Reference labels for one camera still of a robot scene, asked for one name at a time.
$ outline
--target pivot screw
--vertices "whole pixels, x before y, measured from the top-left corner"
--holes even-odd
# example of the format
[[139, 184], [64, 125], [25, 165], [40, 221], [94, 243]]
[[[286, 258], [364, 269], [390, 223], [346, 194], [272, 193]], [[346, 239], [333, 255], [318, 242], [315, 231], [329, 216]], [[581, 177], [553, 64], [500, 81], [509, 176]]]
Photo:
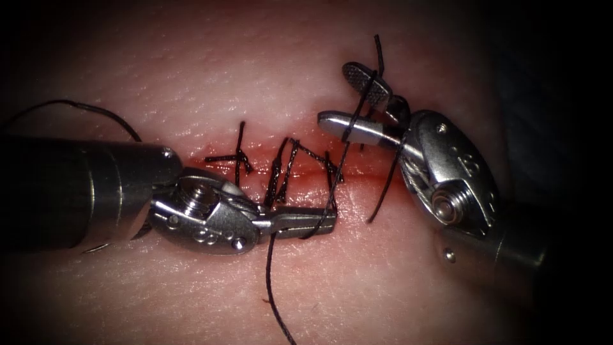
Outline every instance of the pivot screw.
[[439, 189], [432, 194], [432, 210], [434, 216], [444, 224], [458, 224], [464, 216], [465, 197], [462, 195]]

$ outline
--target skin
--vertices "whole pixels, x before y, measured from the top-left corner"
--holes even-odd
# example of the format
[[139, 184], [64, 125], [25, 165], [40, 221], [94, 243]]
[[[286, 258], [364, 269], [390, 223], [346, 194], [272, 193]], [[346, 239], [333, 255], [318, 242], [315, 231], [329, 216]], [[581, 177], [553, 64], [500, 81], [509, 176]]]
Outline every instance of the skin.
[[[39, 54], [3, 65], [5, 87], [11, 86], [2, 95], [4, 114], [53, 98], [95, 104], [124, 117], [144, 141], [175, 149], [185, 165], [230, 180], [231, 164], [203, 158], [233, 153], [245, 120], [242, 147], [256, 171], [243, 174], [241, 187], [263, 201], [284, 137], [340, 160], [340, 141], [317, 128], [316, 114], [353, 111], [358, 94], [340, 67], [358, 61], [376, 68], [378, 33], [384, 78], [394, 92], [414, 111], [449, 117], [510, 196], [492, 71], [473, 5], [225, 1], [91, 13], [101, 19], [68, 16], [64, 26], [47, 28]], [[13, 132], [128, 140], [111, 121], [63, 106], [24, 119]], [[299, 344], [524, 340], [522, 312], [443, 270], [434, 231], [399, 173], [378, 217], [366, 224], [392, 157], [352, 146], [336, 192], [334, 233], [276, 243], [273, 291], [294, 338]], [[323, 207], [327, 188], [322, 167], [299, 153], [287, 204]], [[262, 300], [266, 251], [261, 245], [238, 257], [211, 257], [153, 232], [89, 255], [4, 256], [2, 274], [11, 279], [2, 302], [14, 315], [5, 332], [65, 344], [284, 344]]]

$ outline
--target metal shaft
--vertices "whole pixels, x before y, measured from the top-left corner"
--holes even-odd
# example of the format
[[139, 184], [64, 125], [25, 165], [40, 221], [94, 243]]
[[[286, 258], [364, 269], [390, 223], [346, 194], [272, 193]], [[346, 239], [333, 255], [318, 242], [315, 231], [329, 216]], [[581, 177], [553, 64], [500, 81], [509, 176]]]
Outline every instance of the metal shaft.
[[182, 170], [169, 148], [2, 136], [4, 251], [89, 249], [133, 238], [154, 186]]
[[559, 277], [552, 257], [553, 234], [564, 231], [553, 211], [516, 204], [496, 220], [484, 238], [447, 226], [438, 232], [443, 265], [481, 286], [494, 288], [525, 307], [547, 298], [543, 287]]

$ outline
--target black suture thread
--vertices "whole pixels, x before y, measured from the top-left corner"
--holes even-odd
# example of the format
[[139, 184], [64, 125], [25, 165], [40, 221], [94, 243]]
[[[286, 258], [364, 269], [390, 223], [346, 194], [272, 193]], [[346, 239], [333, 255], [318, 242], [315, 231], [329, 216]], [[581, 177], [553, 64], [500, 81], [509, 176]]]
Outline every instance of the black suture thread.
[[222, 162], [237, 160], [236, 155], [204, 157], [205, 162]]
[[281, 187], [279, 188], [279, 193], [276, 195], [276, 201], [278, 203], [285, 204], [285, 195], [287, 194], [287, 184], [289, 182], [289, 175], [292, 172], [292, 166], [294, 165], [294, 159], [296, 159], [296, 154], [298, 153], [298, 145], [300, 145], [300, 141], [291, 140], [292, 142], [292, 152], [289, 155], [289, 161], [287, 161], [287, 169], [285, 170], [285, 176], [283, 177], [283, 182], [281, 183]]
[[330, 206], [332, 205], [332, 200], [334, 200], [334, 191], [337, 188], [338, 180], [340, 178], [340, 171], [342, 170], [343, 165], [345, 164], [345, 159], [347, 158], [347, 152], [349, 151], [349, 145], [351, 144], [349, 141], [347, 141], [347, 138], [349, 137], [349, 134], [351, 134], [351, 130], [353, 129], [353, 126], [356, 124], [356, 121], [358, 120], [359, 114], [362, 111], [362, 107], [364, 106], [364, 102], [366, 101], [366, 97], [368, 93], [370, 92], [370, 88], [372, 87], [372, 83], [375, 81], [376, 77], [377, 77], [377, 70], [374, 70], [370, 74], [370, 77], [368, 78], [368, 82], [366, 83], [366, 88], [364, 89], [364, 92], [362, 92], [362, 95], [359, 98], [358, 107], [356, 108], [356, 111], [353, 113], [353, 116], [351, 117], [349, 126], [345, 129], [345, 132], [343, 133], [342, 142], [345, 143], [345, 149], [343, 150], [343, 155], [340, 157], [340, 162], [338, 163], [338, 170], [335, 175], [334, 182], [332, 183], [332, 187], [330, 188], [330, 196], [328, 197], [328, 202], [326, 203], [324, 212], [321, 215], [321, 218], [319, 219], [315, 227], [311, 231], [309, 231], [306, 235], [301, 237], [300, 238], [301, 240], [307, 240], [311, 238], [315, 233], [317, 233], [319, 231], [319, 228], [321, 227], [321, 224], [324, 223], [324, 221], [326, 220], [326, 217], [328, 216]]
[[138, 135], [138, 133], [134, 130], [134, 128], [132, 128], [132, 126], [130, 126], [130, 124], [128, 124], [128, 122], [126, 122], [126, 120], [122, 119], [121, 117], [119, 117], [119, 115], [101, 108], [101, 107], [97, 107], [95, 105], [89, 105], [89, 104], [85, 104], [85, 103], [80, 103], [80, 102], [75, 102], [72, 100], [49, 100], [43, 103], [39, 103], [36, 105], [33, 105], [30, 108], [27, 108], [23, 111], [18, 112], [17, 114], [13, 115], [12, 117], [10, 117], [8, 120], [6, 120], [4, 123], [2, 123], [0, 125], [0, 132], [4, 132], [8, 127], [10, 127], [14, 122], [16, 122], [18, 119], [20, 119], [21, 117], [23, 117], [24, 115], [37, 110], [39, 108], [45, 107], [47, 105], [52, 105], [52, 104], [67, 104], [70, 105], [72, 107], [78, 108], [78, 109], [83, 109], [85, 111], [91, 111], [91, 112], [95, 112], [97, 114], [101, 114], [103, 116], [106, 116], [108, 118], [110, 118], [111, 120], [115, 121], [116, 123], [118, 123], [120, 126], [123, 127], [124, 130], [126, 130], [126, 132], [128, 132], [128, 134], [130, 134], [130, 136], [132, 137], [132, 139], [134, 139], [134, 141], [137, 142], [142, 142], [142, 139], [140, 138], [140, 136]]
[[270, 269], [273, 263], [273, 247], [275, 245], [276, 233], [270, 234], [270, 244], [268, 245], [268, 257], [266, 258], [266, 291], [268, 292], [268, 301], [270, 302], [270, 307], [273, 309], [273, 314], [275, 315], [276, 322], [281, 327], [283, 334], [287, 338], [290, 344], [296, 345], [296, 341], [292, 337], [291, 333], [287, 329], [287, 326], [283, 322], [281, 315], [279, 314], [279, 310], [276, 307], [275, 299], [273, 297], [273, 288], [270, 279]]
[[381, 40], [379, 35], [375, 35], [375, 46], [377, 47], [377, 62], [379, 63], [379, 76], [383, 78], [383, 71], [385, 71], [385, 65], [383, 65], [383, 49], [381, 49]]
[[279, 175], [281, 174], [281, 156], [283, 155], [283, 149], [287, 144], [289, 138], [283, 139], [283, 143], [279, 147], [279, 151], [276, 154], [275, 159], [270, 168], [270, 179], [268, 180], [268, 188], [266, 189], [266, 196], [264, 197], [264, 205], [271, 208], [275, 202], [276, 195], [276, 183], [279, 181]]
[[[381, 48], [381, 41], [379, 39], [379, 35], [375, 35], [375, 47], [377, 48], [377, 62], [379, 64], [379, 77], [383, 78], [383, 71], [385, 71], [385, 65], [383, 63], [383, 49]], [[375, 114], [375, 109], [370, 107], [368, 109], [368, 113], [364, 116], [367, 119], [370, 119]], [[359, 150], [364, 150], [364, 144], [359, 145]]]
[[[316, 161], [323, 163], [327, 169], [330, 170], [331, 174], [336, 174], [337, 173], [337, 167], [334, 165], [334, 163], [332, 163], [332, 161], [326, 161], [325, 157], [322, 157], [318, 154], [316, 154], [315, 152], [309, 150], [308, 148], [302, 146], [302, 144], [300, 144], [300, 142], [298, 142], [297, 140], [294, 139], [289, 139], [289, 141], [294, 144], [295, 142], [298, 143], [298, 148], [301, 149], [302, 151], [306, 152], [307, 155], [311, 156], [312, 158], [314, 158]], [[344, 182], [345, 181], [345, 176], [343, 176], [342, 172], [340, 174], [340, 182]]]
[[[330, 160], [330, 152], [326, 151], [326, 179], [328, 180], [328, 188], [332, 190], [332, 171], [329, 168], [329, 165], [332, 164]], [[334, 193], [332, 192], [332, 210], [334, 212], [338, 212], [337, 200], [334, 198]]]
[[385, 198], [385, 195], [388, 193], [388, 189], [391, 185], [391, 179], [394, 176], [394, 172], [396, 171], [396, 164], [398, 164], [398, 159], [400, 158], [400, 155], [402, 154], [404, 142], [407, 140], [408, 136], [409, 136], [409, 131], [406, 130], [404, 134], [402, 135], [402, 140], [400, 141], [400, 145], [398, 145], [398, 148], [396, 149], [396, 155], [394, 156], [394, 161], [392, 161], [391, 163], [390, 172], [388, 173], [388, 179], [385, 181], [385, 187], [383, 187], [383, 191], [381, 191], [381, 196], [379, 197], [379, 201], [377, 202], [377, 206], [375, 207], [375, 210], [372, 212], [372, 214], [366, 221], [367, 224], [370, 224], [372, 223], [373, 220], [375, 220], [375, 217], [377, 216], [377, 213], [379, 212], [379, 209], [381, 208], [381, 205], [383, 204], [383, 199]]
[[330, 195], [328, 197], [328, 202], [326, 202], [326, 207], [324, 208], [324, 212], [321, 215], [321, 218], [319, 219], [319, 221], [317, 221], [317, 224], [311, 231], [309, 231], [306, 235], [300, 238], [301, 240], [307, 240], [313, 237], [313, 235], [315, 235], [315, 233], [319, 231], [321, 224], [323, 224], [324, 221], [326, 220], [326, 217], [328, 216], [328, 212], [330, 210], [330, 206], [332, 205], [332, 202], [335, 200], [334, 191], [337, 188], [338, 179], [340, 177], [340, 170], [342, 169], [343, 164], [345, 164], [345, 158], [347, 158], [347, 152], [349, 151], [350, 144], [351, 143], [349, 141], [345, 142], [345, 149], [343, 150], [343, 155], [340, 157], [340, 163], [338, 164], [338, 171], [335, 175], [334, 182], [332, 183], [332, 187], [330, 187]]
[[[370, 119], [374, 114], [375, 114], [375, 108], [373, 108], [372, 106], [369, 106], [368, 112], [366, 113], [364, 117], [367, 119]], [[364, 144], [359, 145], [359, 150], [364, 151]]]
[[243, 132], [245, 131], [245, 122], [241, 121], [241, 126], [238, 130], [238, 140], [236, 143], [235, 154], [226, 155], [226, 156], [215, 156], [215, 157], [204, 157], [205, 162], [221, 162], [221, 161], [236, 161], [236, 165], [234, 168], [234, 184], [237, 187], [240, 187], [241, 182], [241, 163], [243, 163], [245, 167], [245, 172], [249, 174], [254, 170], [254, 168], [249, 163], [249, 158], [243, 150], [241, 149], [241, 145], [243, 143]]
[[366, 97], [368, 96], [368, 92], [370, 92], [370, 88], [372, 88], [372, 83], [375, 81], [376, 77], [377, 77], [377, 70], [374, 70], [374, 71], [372, 71], [372, 73], [368, 77], [368, 82], [366, 83], [366, 88], [364, 89], [364, 92], [362, 92], [362, 95], [359, 98], [358, 108], [353, 113], [353, 116], [351, 117], [351, 121], [349, 122], [349, 126], [347, 128], [345, 128], [345, 132], [343, 132], [343, 137], [341, 138], [342, 142], [346, 142], [347, 141], [347, 138], [349, 137], [349, 134], [351, 133], [351, 130], [353, 129], [353, 126], [356, 124], [356, 121], [358, 120], [359, 114], [362, 112], [362, 107], [364, 106], [364, 101], [366, 100]]

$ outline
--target stainless steel surface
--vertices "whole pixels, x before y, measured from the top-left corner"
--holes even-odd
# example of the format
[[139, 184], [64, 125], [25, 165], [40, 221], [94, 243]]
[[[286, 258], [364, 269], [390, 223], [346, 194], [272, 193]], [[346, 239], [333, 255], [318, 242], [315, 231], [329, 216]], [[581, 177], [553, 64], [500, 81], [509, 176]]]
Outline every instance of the stainless steel surface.
[[409, 102], [398, 95], [393, 95], [385, 106], [385, 115], [396, 122], [402, 128], [411, 125], [411, 108]]
[[[425, 157], [429, 184], [435, 190], [460, 196], [458, 205], [468, 221], [465, 231], [486, 233], [498, 211], [498, 189], [487, 163], [474, 144], [442, 114], [421, 111], [412, 116], [411, 130]], [[436, 212], [430, 212], [436, 218]]]
[[[257, 217], [253, 223], [260, 229], [259, 243], [264, 243], [272, 233], [277, 233], [277, 239], [302, 237], [315, 228], [323, 214], [323, 208], [279, 206], [275, 211]], [[315, 234], [331, 233], [336, 221], [337, 213], [328, 210], [324, 222]]]
[[[174, 191], [155, 197], [149, 221], [183, 248], [224, 256], [248, 252], [266, 242], [271, 233], [278, 233], [277, 238], [302, 237], [323, 213], [320, 208], [287, 206], [269, 211], [224, 177], [186, 168]], [[329, 211], [316, 234], [331, 233], [336, 218]]]
[[180, 247], [211, 255], [251, 250], [259, 238], [255, 203], [222, 176], [186, 168], [169, 194], [151, 204], [151, 225]]
[[[343, 72], [354, 89], [365, 91], [368, 68], [349, 63]], [[378, 78], [367, 100], [378, 104], [383, 94], [390, 96], [391, 89]], [[392, 150], [401, 147], [399, 166], [405, 185], [437, 233], [437, 254], [443, 265], [532, 306], [535, 282], [543, 279], [535, 277], [551, 272], [542, 269], [543, 262], [555, 262], [545, 260], [549, 237], [543, 233], [555, 216], [529, 208], [512, 208], [501, 215], [494, 178], [470, 139], [442, 114], [411, 114], [406, 100], [390, 97], [384, 113], [396, 126], [366, 118], [352, 124], [352, 115], [340, 111], [321, 112], [318, 124], [339, 138], [350, 129], [350, 142]]]
[[[322, 111], [317, 115], [317, 124], [324, 132], [341, 138], [351, 123], [352, 114], [341, 111]], [[359, 117], [348, 136], [348, 141], [356, 144], [380, 146], [395, 150], [401, 145], [405, 128], [385, 125], [371, 119]], [[403, 143], [404, 153], [423, 165], [423, 155], [410, 137]]]
[[533, 306], [535, 277], [548, 255], [552, 228], [549, 212], [513, 205], [484, 237], [454, 226], [437, 232], [436, 251], [449, 271], [491, 288], [526, 307]]
[[172, 184], [179, 157], [160, 145], [0, 137], [6, 150], [1, 215], [7, 250], [92, 249], [129, 240], [156, 187]]
[[[343, 65], [343, 76], [354, 90], [362, 94], [368, 85], [368, 80], [372, 74], [372, 70], [361, 63], [350, 62]], [[373, 80], [366, 101], [371, 107], [377, 108], [379, 105], [387, 103], [388, 98], [392, 95], [390, 86], [378, 75]]]

